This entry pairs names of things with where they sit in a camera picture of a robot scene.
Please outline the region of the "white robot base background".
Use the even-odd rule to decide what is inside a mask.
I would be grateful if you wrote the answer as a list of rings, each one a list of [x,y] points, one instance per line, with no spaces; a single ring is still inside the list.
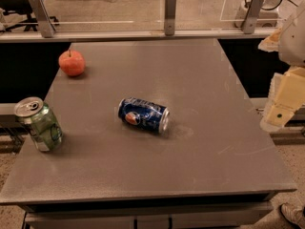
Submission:
[[[279,18],[282,0],[244,0],[236,13],[234,25],[246,31],[274,28]]]

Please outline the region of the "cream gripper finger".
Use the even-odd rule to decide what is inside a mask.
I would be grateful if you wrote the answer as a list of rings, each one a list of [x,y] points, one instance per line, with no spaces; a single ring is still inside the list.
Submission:
[[[264,52],[277,52],[281,31],[281,28],[276,29],[258,44],[258,48]]]
[[[284,74],[275,73],[260,127],[266,132],[280,130],[304,104],[305,68],[293,66]]]

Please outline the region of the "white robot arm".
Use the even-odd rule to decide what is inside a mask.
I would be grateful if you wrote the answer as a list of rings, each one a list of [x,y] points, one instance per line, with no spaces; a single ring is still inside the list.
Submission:
[[[278,52],[279,59],[290,66],[284,74],[274,74],[260,121],[264,131],[276,132],[305,104],[305,2],[258,48]]]

